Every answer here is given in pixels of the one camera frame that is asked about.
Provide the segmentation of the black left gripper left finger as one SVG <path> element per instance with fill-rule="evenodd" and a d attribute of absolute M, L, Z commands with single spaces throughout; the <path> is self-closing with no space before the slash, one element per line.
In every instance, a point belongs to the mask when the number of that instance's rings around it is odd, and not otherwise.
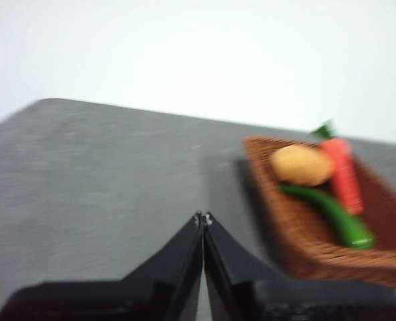
<path fill-rule="evenodd" d="M 46 282 L 14 292 L 0 320 L 192 320 L 203 266 L 197 212 L 154 255 L 119 280 Z"/>

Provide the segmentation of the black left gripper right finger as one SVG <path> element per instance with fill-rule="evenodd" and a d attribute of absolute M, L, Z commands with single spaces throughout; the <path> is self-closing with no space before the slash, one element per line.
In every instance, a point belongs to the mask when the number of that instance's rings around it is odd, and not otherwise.
<path fill-rule="evenodd" d="M 214 320 L 396 320 L 393 290 L 354 280 L 289 278 L 250 253 L 212 214 L 202 219 Z"/>

